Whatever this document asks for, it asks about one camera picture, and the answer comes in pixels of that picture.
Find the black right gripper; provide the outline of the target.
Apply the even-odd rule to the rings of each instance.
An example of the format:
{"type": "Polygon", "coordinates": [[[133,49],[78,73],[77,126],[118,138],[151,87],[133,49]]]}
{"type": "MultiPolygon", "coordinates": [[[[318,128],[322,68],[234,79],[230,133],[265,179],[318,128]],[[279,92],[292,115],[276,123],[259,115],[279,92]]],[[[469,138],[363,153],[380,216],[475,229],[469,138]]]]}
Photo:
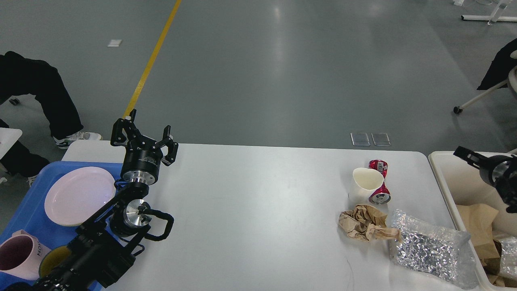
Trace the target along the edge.
{"type": "Polygon", "coordinates": [[[516,166],[516,156],[495,155],[486,157],[465,147],[458,146],[453,155],[467,162],[471,167],[479,168],[481,179],[496,187],[496,181],[503,177],[511,166],[516,166]]]}

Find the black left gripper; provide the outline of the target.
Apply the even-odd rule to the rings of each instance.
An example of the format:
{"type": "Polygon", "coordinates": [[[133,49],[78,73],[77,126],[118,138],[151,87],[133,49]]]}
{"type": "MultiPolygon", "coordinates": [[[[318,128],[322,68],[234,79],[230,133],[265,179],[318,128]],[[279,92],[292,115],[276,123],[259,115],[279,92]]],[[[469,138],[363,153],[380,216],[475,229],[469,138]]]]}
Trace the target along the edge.
{"type": "Polygon", "coordinates": [[[113,125],[110,144],[113,147],[124,147],[126,152],[120,177],[126,182],[141,182],[151,186],[158,180],[160,163],[170,166],[176,160],[179,144],[170,134],[171,126],[163,129],[162,140],[157,142],[157,149],[146,150],[144,136],[137,129],[134,120],[137,110],[133,109],[128,116],[119,118],[113,125]],[[167,147],[163,156],[161,148],[167,147]]]}

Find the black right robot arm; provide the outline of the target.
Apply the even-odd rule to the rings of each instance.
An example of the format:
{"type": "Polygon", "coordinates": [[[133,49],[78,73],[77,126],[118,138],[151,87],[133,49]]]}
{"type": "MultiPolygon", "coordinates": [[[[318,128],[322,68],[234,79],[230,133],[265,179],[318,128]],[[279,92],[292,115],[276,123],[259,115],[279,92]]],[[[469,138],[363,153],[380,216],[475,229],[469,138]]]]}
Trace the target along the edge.
{"type": "Polygon", "coordinates": [[[517,213],[517,158],[516,155],[483,156],[464,147],[457,147],[454,156],[479,170],[481,179],[497,190],[508,207],[506,212],[517,213]]]}

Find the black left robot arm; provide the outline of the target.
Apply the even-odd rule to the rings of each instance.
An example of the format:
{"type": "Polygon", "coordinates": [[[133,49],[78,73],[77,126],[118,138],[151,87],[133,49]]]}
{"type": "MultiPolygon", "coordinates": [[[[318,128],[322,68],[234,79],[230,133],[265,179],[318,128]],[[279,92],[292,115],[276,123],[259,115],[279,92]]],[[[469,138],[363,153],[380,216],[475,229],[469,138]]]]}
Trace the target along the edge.
{"type": "Polygon", "coordinates": [[[153,209],[144,197],[158,180],[160,164],[175,162],[179,144],[169,125],[160,141],[141,134],[136,114],[133,109],[119,118],[111,132],[111,145],[126,151],[114,197],[76,228],[76,237],[66,246],[69,256],[33,285],[24,280],[6,286],[6,291],[87,291],[94,282],[108,287],[133,267],[145,250],[143,239],[161,241],[169,236],[174,218],[153,209]]]}

